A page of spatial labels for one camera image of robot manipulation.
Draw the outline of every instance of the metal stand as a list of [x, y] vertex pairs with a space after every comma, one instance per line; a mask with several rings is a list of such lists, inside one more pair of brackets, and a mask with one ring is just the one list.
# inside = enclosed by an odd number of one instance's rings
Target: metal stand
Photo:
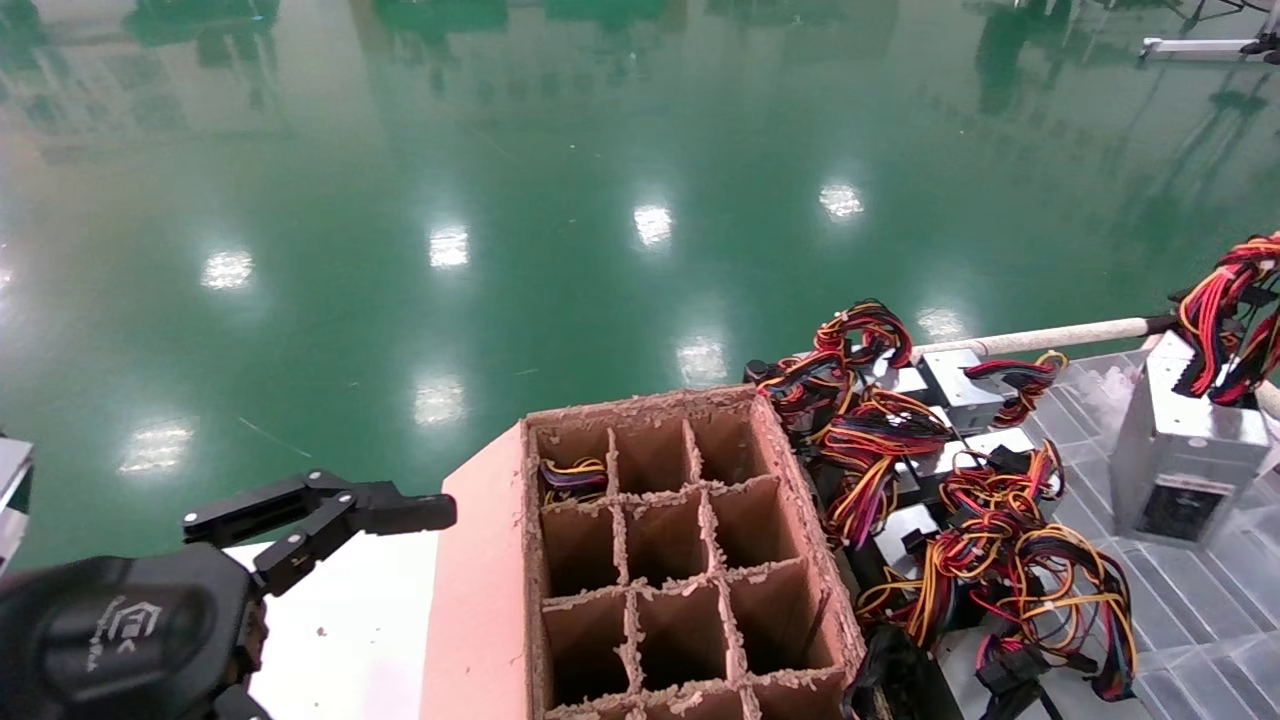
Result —
[[1139, 58], [1152, 53], [1239, 53], [1242, 55], [1263, 55], [1262, 60], [1280, 65], [1280, 0], [1272, 0], [1271, 12], [1258, 31], [1249, 40], [1164, 40], [1147, 37], [1142, 41]]

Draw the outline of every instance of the silver metal box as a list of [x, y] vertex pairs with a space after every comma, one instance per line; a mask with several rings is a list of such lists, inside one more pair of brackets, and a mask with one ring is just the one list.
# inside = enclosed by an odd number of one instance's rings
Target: silver metal box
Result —
[[1270, 438], [1258, 410], [1174, 392], [1188, 360], [1162, 345], [1175, 354], [1147, 357], [1111, 455], [1115, 530], [1202, 548], [1253, 482]]
[[979, 363], [972, 350], [925, 352], [916, 363], [920, 375], [932, 391], [932, 400], [946, 407], [951, 424], [961, 436], [987, 429], [1005, 404], [997, 383], [970, 380], [965, 377], [965, 368]]
[[995, 430], [989, 433], [983, 433], [980, 436], [973, 436], [965, 442], [969, 447], [977, 450], [978, 452], [991, 454], [1001, 445], [1012, 450], [1014, 452], [1028, 452], [1036, 450], [1036, 443], [1021, 428], [1006, 428], [1004, 430]]
[[884, 556], [884, 565], [906, 577], [915, 577], [915, 559], [906, 553], [902, 538], [911, 530], [922, 534], [938, 532], [938, 524], [923, 505], [895, 510], [884, 520], [884, 529], [874, 536], [876, 548]]
[[924, 382], [920, 372], [911, 365], [901, 369], [891, 368], [888, 365], [890, 355], [890, 352], [886, 352], [870, 365], [860, 368], [859, 373], [863, 377], [863, 382], [868, 386], [877, 384], [887, 391], [905, 395], [920, 402], [928, 402], [929, 386]]
[[27, 532], [32, 450], [29, 442], [0, 438], [0, 575]]
[[931, 480], [948, 474], [952, 468], [977, 468], [978, 461], [972, 455], [965, 454], [965, 450], [969, 450], [969, 446], [964, 441], [956, 439], [943, 445], [942, 450], [932, 455], [909, 456], [906, 462], [911, 468], [916, 483], [923, 488], [931, 484]]

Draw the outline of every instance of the wire harness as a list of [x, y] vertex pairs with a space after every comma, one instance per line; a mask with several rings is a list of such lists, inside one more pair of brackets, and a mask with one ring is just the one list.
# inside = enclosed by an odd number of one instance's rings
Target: wire harness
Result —
[[1280, 233], [1253, 236], [1198, 284], [1171, 296], [1180, 334], [1196, 348], [1178, 392], [1235, 405], [1280, 364], [1280, 306], [1272, 306], [1271, 290], [1277, 261]]

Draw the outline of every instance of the robotic arm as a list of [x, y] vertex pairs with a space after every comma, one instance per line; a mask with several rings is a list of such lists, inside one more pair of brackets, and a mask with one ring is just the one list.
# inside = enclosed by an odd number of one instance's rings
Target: robotic arm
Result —
[[[0, 720], [270, 720], [248, 694], [266, 596], [356, 533], [442, 530], [447, 495], [311, 470], [183, 518], [186, 546], [0, 578]], [[219, 548], [297, 523], [247, 570]]]

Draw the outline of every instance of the cable bundle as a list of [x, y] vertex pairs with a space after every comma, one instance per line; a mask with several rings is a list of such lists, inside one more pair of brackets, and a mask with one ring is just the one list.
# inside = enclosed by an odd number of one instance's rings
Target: cable bundle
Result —
[[566, 500], [591, 501], [603, 496], [605, 486], [609, 484], [604, 462], [594, 457], [582, 457], [567, 468], [559, 468], [544, 459], [539, 474], [547, 488], [543, 505]]
[[978, 466], [954, 469], [938, 487], [942, 503], [952, 514], [1005, 512], [1019, 527], [1036, 528], [1043, 524], [1039, 503], [1066, 492], [1062, 459], [1052, 441], [1046, 439], [1030, 452], [1025, 473], [997, 471], [988, 456], [972, 450], [965, 454], [979, 459]]
[[959, 582], [945, 574], [938, 564], [938, 548], [924, 548], [920, 577], [906, 579], [890, 568], [888, 582], [858, 596], [855, 615], [864, 623], [888, 623], [901, 626], [916, 646], [932, 651], [955, 612]]
[[[1037, 670], [1033, 659], [1046, 653], [1096, 673], [1092, 687], [1102, 700], [1130, 697], [1137, 650], [1129, 585], [1111, 557], [1070, 528], [1046, 524], [1038, 502], [1064, 492], [1061, 459], [1048, 441], [1032, 451], [1025, 473], [1000, 470], [989, 461], [954, 470], [940, 487], [952, 527], [927, 541], [918, 556], [920, 577], [906, 579], [886, 568], [890, 580], [859, 596], [858, 618], [901, 625], [922, 648], [932, 650], [968, 587], [969, 598], [1006, 621], [1004, 632], [983, 642], [979, 670], [998, 661], [996, 670], [1016, 666], [1034, 680], [1048, 665]], [[1059, 611], [1064, 614], [1060, 621]], [[1103, 630], [1106, 657], [1101, 667], [1084, 653], [1096, 628]], [[1015, 652], [1016, 662], [1007, 657]], [[1010, 688], [1030, 692], [1029, 685], [1021, 685], [1028, 678]], [[1034, 692], [1023, 694], [1018, 703], [1037, 697]]]
[[[856, 350], [850, 333], [859, 333]], [[884, 304], [863, 300], [818, 327], [813, 347], [804, 357], [778, 360], [755, 379], [800, 455], [812, 455], [831, 419], [846, 413], [856, 400], [859, 365], [892, 350], [890, 365], [904, 368], [911, 361], [913, 345], [902, 320]]]
[[[1133, 697], [1138, 647], [1129, 582], [1120, 565], [1075, 530], [1051, 524], [1019, 538], [1009, 570], [1004, 579], [1012, 594], [996, 605], [1019, 635], [1071, 666], [1092, 669], [1097, 667], [1092, 661], [1082, 662], [1084, 643], [1101, 626], [1106, 655], [1091, 682], [1093, 692], [1107, 702]], [[1064, 620], [1043, 623], [1059, 611]]]
[[1066, 365], [1065, 355], [1050, 351], [1034, 363], [988, 360], [965, 368], [964, 374], [972, 380], [993, 377], [1018, 391], [1018, 396], [1006, 400], [991, 423], [995, 428], [1012, 428], [1023, 424], [1023, 420], [1036, 410], [1036, 401], [1048, 391]]
[[[849, 343], [849, 333], [852, 332], [861, 333], [858, 350], [851, 350]], [[911, 361], [914, 346], [902, 320], [883, 302], [869, 297], [823, 323], [814, 334], [813, 347], [818, 352], [840, 352], [852, 365], [874, 363], [892, 348], [893, 355], [888, 364], [893, 368], [905, 368]]]
[[870, 387], [851, 410], [832, 418], [820, 459], [845, 471], [827, 510], [833, 543], [860, 548], [897, 507], [893, 464], [938, 451], [951, 429], [923, 404]]
[[[1260, 309], [1276, 299], [1271, 286], [1277, 261], [1280, 233], [1253, 236], [1233, 247], [1207, 278], [1181, 297], [1178, 320], [1197, 357], [1179, 383], [1179, 392], [1192, 397], [1207, 395], [1219, 405], [1233, 405], [1280, 364], [1276, 320], [1280, 307], [1272, 309], [1252, 332], [1249, 328]], [[1235, 322], [1242, 304], [1252, 309], [1243, 322]], [[1222, 375], [1238, 350], [1238, 361]]]

